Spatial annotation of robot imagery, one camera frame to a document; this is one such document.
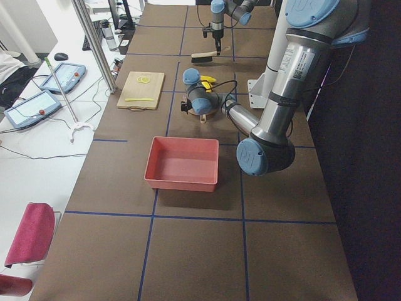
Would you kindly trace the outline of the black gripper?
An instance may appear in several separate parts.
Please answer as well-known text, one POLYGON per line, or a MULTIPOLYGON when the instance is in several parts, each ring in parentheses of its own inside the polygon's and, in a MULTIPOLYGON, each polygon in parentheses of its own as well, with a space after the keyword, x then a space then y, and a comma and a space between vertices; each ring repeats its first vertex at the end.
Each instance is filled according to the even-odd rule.
POLYGON ((224 37, 224 28, 214 29, 211 26, 203 27, 202 29, 203 38, 207 38, 208 33, 211 33, 212 37, 215 40, 216 56, 219 56, 221 54, 221 39, 224 37))
POLYGON ((191 101, 186 96, 183 96, 183 99, 180 102, 180 111, 185 112, 187 114, 191 109, 192 109, 191 101))

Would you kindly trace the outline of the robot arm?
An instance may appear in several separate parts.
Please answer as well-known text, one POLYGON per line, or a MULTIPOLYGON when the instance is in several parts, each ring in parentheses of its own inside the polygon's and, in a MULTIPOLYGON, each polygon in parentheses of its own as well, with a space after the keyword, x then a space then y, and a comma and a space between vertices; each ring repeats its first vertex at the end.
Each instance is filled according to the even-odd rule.
POLYGON ((224 113, 245 135, 236 158, 246 174, 286 169, 295 157, 286 133, 312 73, 326 63, 330 49, 366 39, 370 9, 370 1, 283 1, 265 72, 248 85, 250 96, 264 103, 262 116, 248 112, 231 93, 208 92, 193 68, 183 73, 182 111, 224 113))
POLYGON ((246 0, 240 5, 225 0, 211 1, 212 20, 208 26, 202 28, 202 34, 204 38, 207 37, 208 33, 212 35, 217 56, 219 56, 222 51, 221 39, 224 37, 224 16, 228 15, 241 25, 247 25, 251 19, 251 12, 257 3, 257 0, 246 0))

